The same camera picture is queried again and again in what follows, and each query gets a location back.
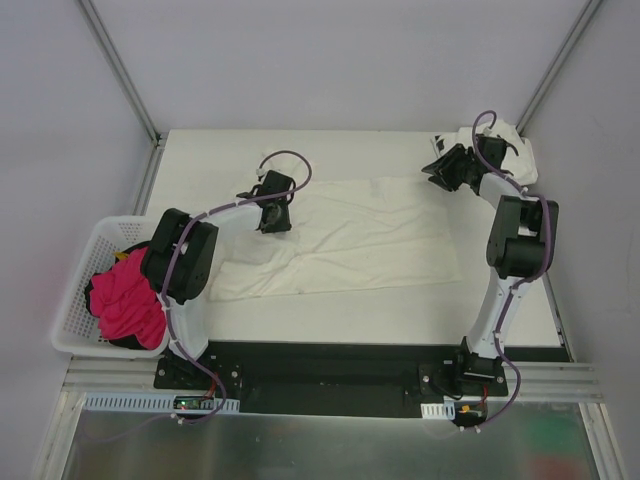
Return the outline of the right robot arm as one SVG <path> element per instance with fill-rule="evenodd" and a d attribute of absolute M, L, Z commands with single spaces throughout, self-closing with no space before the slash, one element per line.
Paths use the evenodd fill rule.
<path fill-rule="evenodd" d="M 516 147 L 500 137 L 474 134 L 473 145 L 458 143 L 422 168 L 428 180 L 447 192 L 467 185 L 495 210 L 486 247 L 490 269 L 478 316 L 451 360 L 429 374 L 429 387 L 459 400 L 465 395 L 505 395 L 504 340 L 530 285 L 553 261 L 559 205 L 524 192 L 502 168 Z"/>

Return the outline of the cream white t shirt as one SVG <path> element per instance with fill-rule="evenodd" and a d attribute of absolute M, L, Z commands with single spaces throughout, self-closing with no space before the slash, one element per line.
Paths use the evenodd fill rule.
<path fill-rule="evenodd" d="M 213 269 L 208 299 L 230 302 L 460 280 L 442 192 L 416 176 L 315 182 L 286 233 L 244 232 Z"/>

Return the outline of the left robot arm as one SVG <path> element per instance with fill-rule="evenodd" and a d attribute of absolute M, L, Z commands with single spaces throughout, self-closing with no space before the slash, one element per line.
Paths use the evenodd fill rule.
<path fill-rule="evenodd" d="M 235 201 L 195 217 L 171 208 L 162 215 L 141 262 L 141 273 L 157 294 L 167 321 L 168 347 L 182 358 L 176 375 L 188 388 L 204 387 L 210 363 L 200 299 L 212 270 L 245 232 L 283 233 L 291 229 L 289 204 L 295 180 L 274 170 Z"/>

